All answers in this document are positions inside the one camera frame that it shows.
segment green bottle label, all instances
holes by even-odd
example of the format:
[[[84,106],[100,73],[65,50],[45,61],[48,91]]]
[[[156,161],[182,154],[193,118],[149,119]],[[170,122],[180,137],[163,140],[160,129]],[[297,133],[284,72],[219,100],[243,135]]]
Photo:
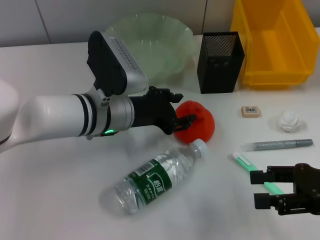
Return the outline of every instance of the green bottle label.
[[[150,160],[128,175],[140,190],[146,204],[172,188],[167,171],[157,160]]]

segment black mesh pencil holder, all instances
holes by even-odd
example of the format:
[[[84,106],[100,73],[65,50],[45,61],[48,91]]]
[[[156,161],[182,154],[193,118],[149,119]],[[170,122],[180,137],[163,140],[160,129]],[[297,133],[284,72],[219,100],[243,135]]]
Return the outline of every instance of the black mesh pencil holder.
[[[201,93],[232,93],[244,57],[238,32],[204,33],[197,68]]]

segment red toy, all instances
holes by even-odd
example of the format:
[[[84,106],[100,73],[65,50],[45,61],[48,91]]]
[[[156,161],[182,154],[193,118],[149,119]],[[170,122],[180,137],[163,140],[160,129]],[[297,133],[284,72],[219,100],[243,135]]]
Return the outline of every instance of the red toy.
[[[178,118],[182,118],[191,114],[196,115],[196,120],[192,125],[184,131],[174,133],[175,137],[181,142],[190,144],[196,139],[204,142],[209,141],[215,131],[215,120],[211,112],[196,101],[186,101],[182,103],[176,110]]]

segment green bowl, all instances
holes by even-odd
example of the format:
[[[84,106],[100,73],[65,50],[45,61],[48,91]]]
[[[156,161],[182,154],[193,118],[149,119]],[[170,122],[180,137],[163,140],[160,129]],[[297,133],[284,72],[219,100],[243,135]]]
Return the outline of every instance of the green bowl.
[[[106,32],[124,41],[150,85],[161,84],[181,72],[188,58],[197,52],[190,28],[161,14],[129,16],[112,24]]]

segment white tabletop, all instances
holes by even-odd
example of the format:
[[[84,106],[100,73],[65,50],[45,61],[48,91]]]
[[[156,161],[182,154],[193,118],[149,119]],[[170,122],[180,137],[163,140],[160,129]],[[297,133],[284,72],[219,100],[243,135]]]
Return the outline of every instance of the white tabletop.
[[[93,76],[87,44],[67,43],[0,48],[0,78],[25,102],[34,95],[86,92]],[[140,213],[119,217],[107,208],[105,192],[157,154],[179,146],[154,126],[115,136],[55,139],[29,143],[0,154],[0,238],[2,240],[301,240],[318,238],[320,216],[279,216],[256,210],[248,173],[227,159],[243,143],[313,139],[311,147],[249,152],[258,168],[308,163],[320,168],[320,60],[305,85],[287,91],[237,90],[200,94],[196,64],[166,86],[181,102],[201,103],[214,116],[209,158],[194,174]],[[257,105],[262,117],[242,118],[243,105]],[[283,110],[300,113],[295,133],[275,125]],[[291,193],[291,184],[279,184]]]

